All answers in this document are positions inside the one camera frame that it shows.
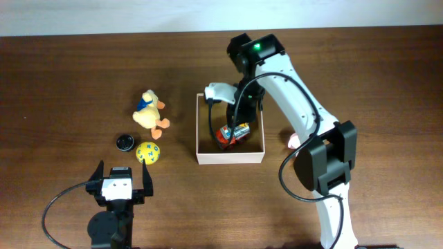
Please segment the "yellow plush duck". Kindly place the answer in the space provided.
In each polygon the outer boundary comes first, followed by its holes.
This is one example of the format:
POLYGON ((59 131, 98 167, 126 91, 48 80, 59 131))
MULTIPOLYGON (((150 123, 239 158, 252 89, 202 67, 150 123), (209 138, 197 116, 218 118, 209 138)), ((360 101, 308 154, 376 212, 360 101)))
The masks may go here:
POLYGON ((161 118, 159 109, 164 109, 165 103, 151 89, 142 94, 137 110, 133 112, 132 118, 140 126, 149 129, 153 139, 158 140, 162 136, 162 129, 170 126, 167 118, 161 118))

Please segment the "pink hat duck figurine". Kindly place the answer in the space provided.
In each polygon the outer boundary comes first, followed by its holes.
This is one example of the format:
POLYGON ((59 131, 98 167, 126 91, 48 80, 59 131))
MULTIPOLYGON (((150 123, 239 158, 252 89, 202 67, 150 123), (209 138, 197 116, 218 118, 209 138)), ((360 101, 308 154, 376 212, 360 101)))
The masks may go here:
POLYGON ((288 148, 289 149, 296 149, 300 146, 300 140, 298 138, 298 134, 297 133, 293 133, 290 136, 289 142, 288 142, 288 148))

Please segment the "red grey toy truck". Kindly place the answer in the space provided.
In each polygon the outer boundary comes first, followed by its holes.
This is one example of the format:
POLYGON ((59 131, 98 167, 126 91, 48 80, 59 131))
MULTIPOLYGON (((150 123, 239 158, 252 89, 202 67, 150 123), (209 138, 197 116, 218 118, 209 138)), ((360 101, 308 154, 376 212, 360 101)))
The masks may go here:
POLYGON ((251 129, 247 122, 236 126, 234 131, 231 131, 228 125, 226 124, 216 131, 215 136, 218 142, 220 143, 221 148, 226 150, 226 149, 232 149, 235 144, 244 143, 248 138, 250 132, 251 129))

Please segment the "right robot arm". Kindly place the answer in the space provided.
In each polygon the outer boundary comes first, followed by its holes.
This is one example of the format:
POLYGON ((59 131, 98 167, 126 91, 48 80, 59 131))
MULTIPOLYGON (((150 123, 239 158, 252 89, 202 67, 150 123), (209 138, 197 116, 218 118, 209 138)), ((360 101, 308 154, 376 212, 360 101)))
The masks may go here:
POLYGON ((302 185, 316 204, 320 243, 324 248, 356 248, 348 194, 356 161, 356 127, 339 122, 311 94, 275 35, 252 40, 247 34, 231 39, 227 54, 243 78, 234 103, 226 111, 228 125, 253 121, 253 112, 269 94, 290 122, 299 145, 282 162, 293 161, 302 185))

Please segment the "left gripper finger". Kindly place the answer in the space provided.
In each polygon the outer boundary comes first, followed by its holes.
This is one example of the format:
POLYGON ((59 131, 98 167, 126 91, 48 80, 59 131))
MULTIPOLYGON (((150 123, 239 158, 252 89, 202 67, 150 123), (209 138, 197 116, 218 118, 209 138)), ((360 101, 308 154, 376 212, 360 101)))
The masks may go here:
POLYGON ((150 173, 147 170, 145 159, 142 161, 142 169, 143 169, 143 191, 144 196, 153 196, 154 190, 153 190, 153 182, 152 177, 150 176, 150 173))
POLYGON ((104 161, 101 160, 96 168, 96 170, 94 171, 94 173, 92 173, 91 177, 89 178, 89 181, 99 181, 102 179, 103 177, 103 172, 104 172, 104 161))

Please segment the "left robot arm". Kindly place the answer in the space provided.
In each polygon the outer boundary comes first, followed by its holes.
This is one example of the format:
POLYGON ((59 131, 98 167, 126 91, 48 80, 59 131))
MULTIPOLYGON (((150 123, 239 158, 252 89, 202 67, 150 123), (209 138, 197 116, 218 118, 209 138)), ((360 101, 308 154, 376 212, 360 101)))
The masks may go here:
POLYGON ((142 177, 143 188, 134 189, 131 168, 113 167, 105 177, 104 163, 99 163, 85 187, 97 204, 106 208, 95 214, 87 226, 92 248, 132 249, 134 206, 144 204, 145 197, 154 195, 145 161, 142 177))

